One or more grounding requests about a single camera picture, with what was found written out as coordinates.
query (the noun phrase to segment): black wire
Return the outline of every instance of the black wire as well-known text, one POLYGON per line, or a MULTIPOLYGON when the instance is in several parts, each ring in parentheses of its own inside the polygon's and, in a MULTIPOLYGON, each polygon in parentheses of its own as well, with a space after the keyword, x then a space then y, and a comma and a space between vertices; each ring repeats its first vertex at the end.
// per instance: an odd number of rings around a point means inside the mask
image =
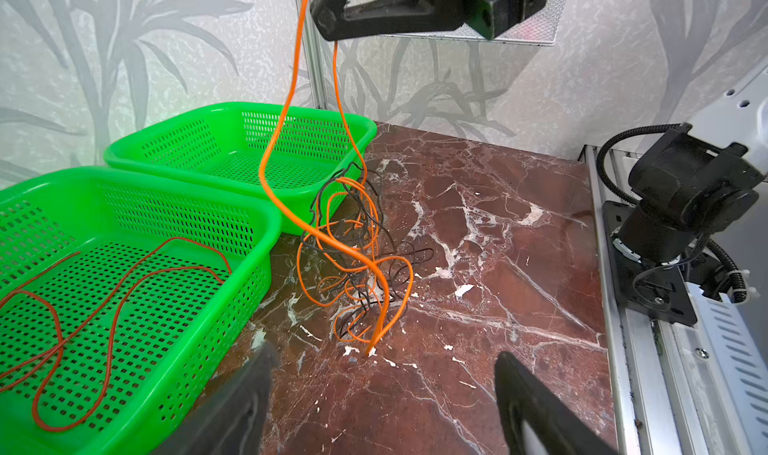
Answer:
MULTIPOLYGON (((312 200, 310 204, 310 212, 312 213, 312 219, 310 224, 316 226, 321 226, 322 221, 324 218, 327 218, 328 214, 323 214, 323 207, 322 207, 322 200, 323 195, 326 190, 331 187, 332 184, 339 182, 339 178, 341 177, 349 177, 349 172, 351 171, 352 167, 357 168, 360 172, 362 172, 362 168, 358 166, 355 162, 351 162, 345 169, 337 170, 334 172, 331 177, 322 184, 320 187, 320 190, 317 192, 314 200, 312 200)), ((371 214, 366 209, 366 204, 362 200, 362 197, 358 194, 358 191, 352 190, 347 184, 340 183, 343 189, 346 192, 347 199, 352 202, 352 204, 356 207, 356 211, 353 212, 352 216, 349 217, 349 219, 358 219, 360 218, 362 225, 360 227, 353 228, 349 230, 348 235, 343 235, 342 231, 345 230, 344 226, 342 224, 338 224, 338 226, 334 229, 332 229, 332 233, 334 234, 334 237, 338 240, 342 241, 346 245, 350 246, 364 246, 367 245, 368 242, 370 242, 370 229, 372 227, 378 228, 381 232, 384 233, 386 236, 386 240, 389 242, 389 244, 392 247, 392 250, 390 251, 382 251, 379 253, 379 258, 383 258, 390 255, 398 255, 403 258, 408 259, 408 261, 411 263, 411 266, 419 265, 422 263, 426 263, 429 260, 431 260, 435 256, 435 249, 432 247, 426 247, 424 249, 417 249, 410 241, 401 241, 400 243, 396 243, 394 237, 392 237, 392 233, 385 227, 384 224, 384 211, 382 209, 381 205, 381 197, 379 196, 379 190, 376 189, 376 187, 371 183, 370 180, 366 180, 366 185, 370 188, 371 192, 373 193, 372 199, 374 200, 374 203, 376 204, 376 209, 378 210, 379 214, 381 214, 382 221, 378 221, 375 218, 371 216, 371 214), (401 248, 409 247, 409 250, 401 250, 401 248)), ((318 246, 318 242, 316 239, 307 239, 306 238, 306 232, 302 233, 302 235, 299 235, 300 240, 302 243, 302 248, 306 247, 308 249, 311 249, 313 251, 316 251, 318 253, 328 255, 329 257, 332 257, 332 259, 341 267, 345 269, 352 268, 354 266, 354 261, 349 261, 346 258, 346 254, 341 252, 340 250, 333 249, 331 247, 325 247, 323 246, 320 248, 318 246)), ((403 271, 405 271, 408 266, 404 263, 397 263, 398 261, 391 261, 389 263, 388 268, 386 269, 386 280, 389 285, 389 302, 392 303, 394 301, 402 301, 404 298, 404 294, 402 294, 399 291, 399 288, 404 286, 408 282, 408 278, 404 280, 399 280, 401 274, 403 271)), ((355 287, 355 290, 358 294, 358 298, 361 300, 358 301, 360 306, 356 308, 355 310, 351 310, 350 312, 346 313, 344 317, 341 318, 340 324, 341 327, 338 325, 336 326, 337 335, 339 337, 344 337, 346 333, 348 333, 349 330, 354 329, 354 327, 361 324, 365 319, 366 316, 360 317, 358 321, 356 321, 352 326, 350 326, 350 321, 357 317, 360 312, 365 312, 367 314, 368 311, 370 311, 371 307, 375 307, 378 305, 378 301, 372 300, 368 290, 367 289, 361 289, 358 288, 358 285, 363 285, 362 282, 364 282, 362 279, 365 275, 365 272, 359 272, 356 274, 348 274, 346 277, 344 277, 341 280, 340 285, 346 286, 348 282, 352 283, 352 286, 355 287)), ((381 282, 378 278, 376 278, 376 286, 379 289, 382 289, 381 282)), ((403 312, 403 315, 408 311, 408 306, 406 306, 405 311, 403 312)))
MULTIPOLYGON (((643 281, 645 278, 648 278, 648 276, 655 271, 669 270, 671 268, 680 267, 682 265, 688 265, 696 257, 698 257, 702 251, 704 251, 704 247, 706 246, 706 243, 709 241, 709 239, 710 239, 709 234, 706 234, 706 233, 700 234, 699 238, 696 239, 696 246, 694 247, 694 250, 690 253, 690 255, 685 257, 683 260, 680 260, 676 263, 671 263, 669 265, 658 265, 657 267, 649 268, 648 270, 642 271, 639 274, 637 274, 632 280, 632 289, 634 290, 634 292, 638 294, 640 297, 642 297, 643 299, 646 299, 646 297, 644 297, 643 294, 639 292, 638 283, 643 281)), ((650 301, 650 302, 655 305, 659 305, 655 301, 650 301)))
POLYGON ((608 177, 608 173, 605 172, 605 156, 608 154, 608 151, 612 146, 616 145, 622 140, 626 140, 630 137, 634 137, 638 135, 663 134, 667 130, 674 128, 677 125, 678 124, 639 126, 633 129, 625 130, 621 134, 610 137, 608 139, 608 142, 604 143, 603 146, 600 147, 600 151, 598 152, 598 158, 595 161, 595 165, 596 165, 595 169, 597 169, 598 176, 600 177, 600 180, 603 181, 603 184, 606 187, 608 187, 610 191, 616 194, 618 198, 632 205, 637 205, 639 203, 638 199, 635 199, 633 196, 629 195, 627 192, 618 188, 616 184, 613 182, 613 180, 611 180, 610 177, 608 177))
MULTIPOLYGON (((710 240, 709 243, 706 244, 706 248, 712 251, 715 257, 720 260, 720 263, 723 264, 723 267, 725 267, 727 271, 735 271, 739 269, 739 267, 736 266, 734 259, 730 258, 723 247, 717 245, 714 240, 710 240)), ((745 301, 746 283, 744 282, 744 277, 741 275, 741 273, 732 273, 726 278, 730 279, 731 287, 734 289, 734 291, 731 292, 733 294, 734 303, 745 301)))
MULTIPOLYGON (((712 278, 717 277, 717 275, 720 274, 722 271, 725 271, 724 265, 720 265, 719 267, 717 267, 717 269, 715 269, 715 273, 712 275, 712 278)), ((731 283, 731 278, 723 277, 723 281, 721 281, 720 284, 717 286, 717 288, 715 288, 714 294, 710 298, 715 298, 715 299, 719 298, 721 293, 728 293, 728 289, 731 288, 732 286, 733 284, 731 283)))
MULTIPOLYGON (((685 258, 690 257, 690 255, 688 254, 688 248, 687 247, 685 248, 685 250, 683 250, 683 256, 685 258)), ((685 280, 685 281, 689 281, 690 280, 690 266, 691 266, 690 263, 686 263, 685 266, 684 266, 685 271, 683 272, 683 280, 685 280)))
MULTIPOLYGON (((624 200, 625 202, 630 203, 631 205, 637 205, 640 202, 639 199, 634 198, 627 192, 618 188, 618 186, 616 186, 616 184, 613 183, 610 177, 608 177, 608 173, 605 171, 605 156, 608 154, 608 151, 611 149, 611 147, 613 147, 614 145, 616 145, 622 140, 626 140, 630 137, 638 136, 638 135, 663 134, 667 130, 672 129, 676 126, 678 126, 678 124, 641 126, 641 127, 637 127, 630 130, 625 130, 621 134, 617 134, 610 137, 608 142, 604 143, 603 146, 600 147, 597 158, 595 160, 595 169, 597 170, 598 176, 600 177, 600 180, 603 182, 603 184, 606 187, 608 187, 608 189, 612 191, 618 198, 624 200)), ((706 248, 712 251, 715 257, 718 260, 720 260, 720 263, 722 263, 728 269, 728 271, 734 272, 734 273, 731 273, 728 277, 730 279, 731 286, 734 288, 734 292, 733 292, 734 303, 744 301, 746 299, 746 290, 745 290, 746 283, 744 282, 744 277, 741 275, 740 272, 738 272, 739 268, 734 262, 734 259, 730 258, 730 256, 722 247, 717 245, 714 240, 711 240, 708 237, 706 242, 706 248)))

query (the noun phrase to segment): orange wire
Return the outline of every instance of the orange wire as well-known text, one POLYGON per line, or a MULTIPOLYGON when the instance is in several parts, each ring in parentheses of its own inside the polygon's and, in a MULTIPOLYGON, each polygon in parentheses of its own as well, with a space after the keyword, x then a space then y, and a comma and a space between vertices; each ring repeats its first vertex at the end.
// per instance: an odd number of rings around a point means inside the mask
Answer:
POLYGON ((331 277, 325 277, 325 278, 323 278, 323 279, 320 281, 320 283, 319 283, 319 284, 317 284, 317 289, 318 289, 319 291, 329 291, 329 290, 330 290, 331 288, 333 288, 333 287, 338 287, 338 286, 339 286, 339 284, 340 284, 341 282, 343 282, 343 281, 344 281, 344 278, 343 278, 343 277, 337 277, 337 276, 335 276, 335 275, 332 275, 331 277), (339 281, 338 281, 338 282, 336 282, 335 284, 331 285, 331 286, 328 286, 328 287, 324 287, 324 288, 320 288, 320 286, 322 285, 322 283, 323 283, 325 280, 328 280, 329 278, 337 278, 339 281))
MULTIPOLYGON (((358 297, 355 297, 355 296, 353 296, 353 295, 350 293, 350 287, 349 287, 349 286, 347 286, 347 284, 345 284, 345 285, 344 285, 344 293, 346 294, 346 296, 347 296, 347 297, 351 298, 353 301, 363 301, 363 300, 365 300, 365 297, 360 297, 360 298, 358 298, 358 297)), ((352 287, 352 288, 354 288, 354 289, 360 289, 360 288, 367 288, 367 287, 366 287, 365 285, 356 285, 356 286, 354 286, 354 287, 352 287)))
MULTIPOLYGON (((370 242, 365 247, 362 247, 359 249, 353 249, 352 247, 349 247, 348 245, 337 240, 332 235, 330 230, 330 227, 332 225, 335 225, 337 222, 327 222, 326 224, 320 226, 320 201, 319 200, 315 203, 315 209, 317 212, 315 226, 311 226, 310 224, 304 222, 296 214, 294 214, 277 197, 277 195, 275 195, 275 192, 272 190, 269 182, 266 180, 267 162, 269 162, 270 156, 272 155, 272 152, 275 148, 277 140, 280 138, 280 133, 283 130, 283 124, 285 123, 285 119, 288 114, 288 108, 290 107, 290 103, 293 100, 293 94, 296 92, 296 81, 298 79, 299 64, 300 64, 301 41, 302 41, 302 35, 303 35, 303 29, 304 29, 304 20, 306 19, 306 7, 308 3, 309 3, 309 0, 301 0, 301 7, 299 10, 299 21, 298 21, 298 25, 296 26, 296 44, 293 49, 293 74, 291 76, 290 88, 288 90, 288 96, 286 97, 286 102, 283 105, 283 109, 280 111, 280 117, 277 120, 277 125, 275 127, 275 130, 272 134, 272 137, 270 138, 269 143, 267 143, 266 149, 264 150, 264 155, 262 156, 262 159, 261 159, 261 163, 259 164, 259 181, 261 182, 261 185, 264 188, 264 192, 266 193, 266 196, 268 196, 270 200, 275 204, 275 206, 281 212, 283 212, 283 215, 288 220, 291 220, 294 224, 300 227, 307 234, 299 244, 299 250, 298 250, 298 253, 296 254, 296 270, 298 271, 299 283, 302 287, 302 291, 304 292, 304 295, 306 295, 313 303, 321 307, 328 307, 332 303, 334 303, 336 300, 338 300, 339 297, 341 297, 341 295, 343 295, 344 293, 349 295, 349 292, 348 292, 347 284, 345 284, 344 289, 339 291, 339 294, 336 295, 336 297, 334 297, 330 302, 327 302, 327 303, 318 301, 314 297, 312 297, 312 295, 310 295, 309 291, 304 286, 304 282, 301 276, 301 265, 300 265, 301 249, 303 247, 304 242, 307 241, 307 239, 309 239, 310 236, 314 237, 315 242, 320 249, 322 249, 324 245, 327 245, 330 248, 336 249, 337 251, 340 251, 341 253, 348 255, 349 257, 353 258, 356 261, 356 263, 359 264, 359 265, 354 265, 352 268, 343 268, 329 254, 325 254, 326 258, 331 260, 331 262, 336 268, 339 268, 341 271, 344 271, 346 273, 358 273, 360 271, 366 271, 366 270, 370 271, 376 279, 376 281, 374 281, 374 284, 378 282, 378 285, 382 287, 382 291, 383 291, 382 300, 379 300, 378 296, 375 297, 376 301, 379 303, 379 306, 380 306, 380 313, 379 313, 379 317, 376 320, 376 324, 373 327, 371 339, 369 341, 365 341, 360 337, 363 334, 365 334, 370 329, 370 327, 366 328, 363 332, 361 332, 360 336, 355 335, 351 332, 351 326, 360 320, 360 317, 362 316, 362 314, 354 319, 354 321, 351 323, 351 325, 347 330, 353 340, 361 341, 363 343, 368 344, 366 348, 366 353, 370 354, 371 350, 374 348, 376 343, 379 340, 381 340, 381 338, 389 331, 389 328, 391 328, 391 326, 393 326, 395 322, 397 322, 400 315, 402 315, 403 309, 405 308, 406 302, 408 301, 408 297, 410 295, 411 287, 413 285, 413 269, 411 267, 411 264, 408 262, 408 260, 399 256, 389 256, 389 257, 376 260, 376 253, 379 249, 379 242, 378 242, 378 235, 380 231, 380 227, 378 225, 379 214, 376 210, 376 204, 373 203, 373 200, 367 194, 365 189, 365 184, 368 179, 368 166, 366 165, 365 160, 362 157, 362 153, 360 153, 360 150, 358 149, 357 144, 355 143, 354 137, 352 136, 352 133, 350 131, 350 127, 346 122, 346 117, 344 116, 344 110, 341 104, 341 96, 339 93, 339 75, 336 72, 336 62, 337 62, 338 53, 339 53, 338 43, 335 43, 333 47, 333 86, 336 91, 336 102, 339 106, 339 114, 341 115, 344 129, 347 133, 347 136, 350 139, 350 144, 352 148, 355 150, 355 153, 357 154, 358 159, 362 164, 362 183, 352 180, 348 177, 339 177, 336 181, 344 185, 348 185, 354 188, 355 190, 358 190, 363 195, 364 202, 367 202, 367 205, 369 206, 369 209, 370 209, 371 217, 377 222, 376 224, 373 224, 374 226, 369 228, 370 237, 371 237, 370 242), (369 251, 369 250, 370 250, 370 256, 366 256, 366 254, 363 252, 369 251), (379 268, 379 266, 384 262, 395 261, 395 260, 404 261, 406 263, 406 265, 408 266, 408 270, 410 271, 410 280, 408 283, 406 294, 402 299, 402 304, 400 308, 398 309, 397 313, 392 317, 392 320, 390 320, 389 323, 386 324, 385 326, 384 322, 389 312, 390 291, 389 291, 389 283, 387 282, 386 277, 384 276, 384 273, 381 270, 381 268, 379 268)), ((326 213, 330 213, 330 200, 328 202, 327 209, 328 210, 326 213)), ((358 220, 352 221, 352 222, 356 223, 356 226, 362 226, 360 216, 358 216, 358 220)), ((335 333, 336 333, 336 322, 339 316, 341 316, 342 314, 346 313, 351 309, 357 309, 357 305, 354 305, 350 308, 343 310, 338 316, 336 316, 333 322, 333 330, 335 333)), ((342 340, 338 334, 336 334, 336 337, 340 341, 352 341, 352 340, 342 340)))

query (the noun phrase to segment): green plastic basket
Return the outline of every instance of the green plastic basket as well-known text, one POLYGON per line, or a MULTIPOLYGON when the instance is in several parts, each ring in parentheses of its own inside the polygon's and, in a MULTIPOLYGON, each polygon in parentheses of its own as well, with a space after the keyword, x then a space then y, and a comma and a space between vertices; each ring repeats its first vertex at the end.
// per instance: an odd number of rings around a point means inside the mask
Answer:
MULTIPOLYGON (((269 251, 279 234, 280 213, 271 204, 106 167, 55 172, 0 191, 0 297, 66 255, 82 252, 27 287, 56 307, 64 336, 136 261, 170 237, 221 250, 233 269, 224 285, 204 271, 166 272, 140 285, 120 312, 107 396, 84 424, 50 433, 34 423, 32 398, 52 360, 0 393, 0 453, 153 450, 182 422, 264 297, 271 281, 269 251)), ((126 286, 149 271, 183 265, 206 265, 220 277, 227 273, 212 251, 172 241, 126 286)), ((126 290, 66 345, 40 403, 49 425, 78 420, 95 402, 114 310, 126 290)), ((55 342, 52 317, 31 297, 17 295, 0 310, 0 373, 55 342)))
MULTIPOLYGON (((247 102, 205 106, 118 140, 107 148, 104 160, 120 169, 267 200, 259 183, 259 164, 282 109, 280 105, 247 102)), ((360 152, 365 153, 376 136, 376 124, 352 114, 346 119, 360 152)), ((266 179, 293 213, 310 222, 310 207, 317 192, 334 172, 356 160, 338 112, 291 107, 266 167, 266 179)), ((352 179, 359 175, 355 166, 347 173, 352 179)), ((344 192, 341 184, 331 184, 323 192, 324 220, 343 200, 336 197, 326 214, 326 203, 335 192, 344 192)), ((287 219, 283 219, 283 231, 302 233, 287 219)))

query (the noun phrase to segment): leaf pattern wallpaper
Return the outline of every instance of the leaf pattern wallpaper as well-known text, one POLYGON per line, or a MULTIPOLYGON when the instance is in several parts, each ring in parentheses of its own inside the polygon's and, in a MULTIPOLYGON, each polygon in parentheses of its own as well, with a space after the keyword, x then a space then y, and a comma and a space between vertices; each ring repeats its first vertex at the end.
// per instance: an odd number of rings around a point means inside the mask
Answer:
POLYGON ((0 7, 0 188, 99 163, 117 138, 197 106, 280 103, 290 81, 294 0, 0 7))
MULTIPOLYGON (((768 0, 568 0, 553 47, 345 40, 342 104, 379 121, 573 159, 584 143, 684 121, 768 54, 766 27, 768 0)), ((324 46, 333 94, 332 45, 324 46)))
MULTIPOLYGON (((0 188, 100 163, 111 141, 198 106, 282 103, 296 16, 296 0, 0 0, 0 188)), ((339 72, 351 113, 575 158, 685 120, 766 54, 768 0, 568 0, 553 47, 344 40, 339 72)), ((296 104, 313 105, 303 60, 300 76, 296 104)))

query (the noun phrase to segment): red marble tabletop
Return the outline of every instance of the red marble tabletop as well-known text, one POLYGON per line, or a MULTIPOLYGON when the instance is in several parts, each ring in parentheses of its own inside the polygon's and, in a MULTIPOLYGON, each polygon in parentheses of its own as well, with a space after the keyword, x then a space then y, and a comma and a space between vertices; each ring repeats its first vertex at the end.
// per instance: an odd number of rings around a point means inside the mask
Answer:
MULTIPOLYGON (((436 251, 406 314, 374 356, 338 343, 336 308, 301 294, 283 235, 272 287, 201 400, 266 339, 281 363, 262 453, 508 453, 493 366, 510 351, 615 446, 586 165, 387 124, 366 161, 394 237, 436 251)), ((308 260, 305 279, 323 265, 308 260)))

